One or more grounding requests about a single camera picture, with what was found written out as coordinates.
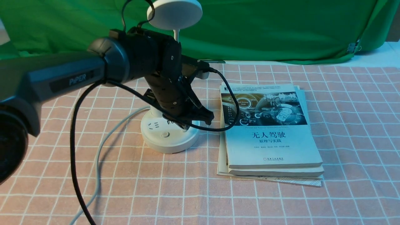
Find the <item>piper logo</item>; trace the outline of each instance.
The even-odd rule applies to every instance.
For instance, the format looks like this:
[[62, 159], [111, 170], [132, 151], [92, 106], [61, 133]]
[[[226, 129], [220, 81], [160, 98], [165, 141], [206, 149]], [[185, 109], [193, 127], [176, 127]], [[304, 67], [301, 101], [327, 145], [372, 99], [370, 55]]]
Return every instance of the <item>piper logo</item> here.
[[82, 74], [70, 79], [70, 86], [74, 84], [78, 84], [86, 80], [86, 74]]

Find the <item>gray cable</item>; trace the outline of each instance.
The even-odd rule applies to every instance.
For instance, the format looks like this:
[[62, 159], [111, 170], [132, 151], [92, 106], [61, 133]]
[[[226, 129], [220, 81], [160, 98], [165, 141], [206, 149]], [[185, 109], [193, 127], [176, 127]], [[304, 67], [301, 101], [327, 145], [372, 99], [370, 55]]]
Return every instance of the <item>gray cable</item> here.
[[[142, 107], [136, 111], [134, 111], [133, 113], [131, 113], [129, 116], [125, 117], [123, 120], [121, 120], [121, 122], [119, 122], [108, 134], [107, 136], [103, 139], [103, 141], [101, 142], [98, 150], [97, 150], [97, 155], [96, 155], [96, 189], [92, 195], [92, 198], [90, 199], [90, 201], [86, 204], [86, 207], [88, 208], [92, 202], [94, 201], [94, 199], [96, 198], [98, 191], [100, 189], [100, 171], [99, 171], [99, 158], [100, 158], [100, 153], [101, 150], [103, 148], [104, 143], [107, 141], [107, 139], [111, 136], [111, 134], [113, 134], [115, 132], [115, 130], [118, 129], [118, 127], [120, 127], [124, 122], [126, 122], [127, 120], [129, 120], [130, 118], [132, 118], [133, 116], [135, 116], [136, 114], [140, 113], [143, 110], [146, 109], [150, 109], [149, 106], [146, 107]], [[75, 215], [75, 217], [72, 219], [72, 221], [70, 222], [70, 225], [74, 225], [74, 223], [76, 222], [76, 220], [82, 215], [83, 211], [80, 210], [79, 213], [77, 213]]]

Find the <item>grid pattern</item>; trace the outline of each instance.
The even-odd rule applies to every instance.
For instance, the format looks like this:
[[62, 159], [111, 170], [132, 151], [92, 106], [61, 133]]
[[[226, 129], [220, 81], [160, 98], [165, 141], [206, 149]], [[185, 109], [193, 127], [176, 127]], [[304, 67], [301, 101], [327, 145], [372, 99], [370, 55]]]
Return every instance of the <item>grid pattern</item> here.
[[[117, 130], [101, 154], [100, 196], [89, 208], [98, 224], [400, 224], [400, 70], [340, 66], [214, 64], [231, 83], [299, 85], [324, 161], [321, 188], [216, 175], [219, 135], [202, 132], [187, 151], [162, 155], [140, 134], [143, 113]], [[204, 105], [220, 115], [219, 85], [195, 79]], [[128, 86], [144, 93], [143, 79]], [[68, 224], [79, 210], [70, 179], [69, 125], [82, 90], [43, 106], [42, 133], [13, 177], [0, 186], [7, 225]], [[145, 106], [116, 88], [99, 87], [77, 121], [76, 165], [86, 201], [102, 138]], [[212, 124], [219, 127], [219, 122]], [[77, 224], [87, 224], [82, 216]]]

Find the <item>robotic arm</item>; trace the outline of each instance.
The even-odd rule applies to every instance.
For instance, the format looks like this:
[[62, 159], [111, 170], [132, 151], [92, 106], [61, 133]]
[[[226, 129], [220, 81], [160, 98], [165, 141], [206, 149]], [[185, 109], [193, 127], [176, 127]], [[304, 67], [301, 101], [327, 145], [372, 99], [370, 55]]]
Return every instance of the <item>robotic arm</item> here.
[[192, 121], [210, 125], [214, 118], [190, 85], [212, 70], [182, 55], [172, 36], [136, 27], [127, 33], [110, 30], [87, 51], [0, 61], [0, 184], [22, 162], [28, 134], [39, 135], [43, 103], [100, 80], [113, 86], [109, 82], [144, 77], [150, 86], [144, 97], [179, 118], [163, 115], [187, 130]]

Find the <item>lamp stem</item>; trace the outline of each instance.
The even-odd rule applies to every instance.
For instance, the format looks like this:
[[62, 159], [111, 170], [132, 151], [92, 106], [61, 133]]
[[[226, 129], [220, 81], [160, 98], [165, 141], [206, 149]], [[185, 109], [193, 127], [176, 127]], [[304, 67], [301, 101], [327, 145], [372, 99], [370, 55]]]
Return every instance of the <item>lamp stem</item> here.
[[179, 31], [180, 30], [174, 30], [174, 39], [175, 41], [179, 42]]

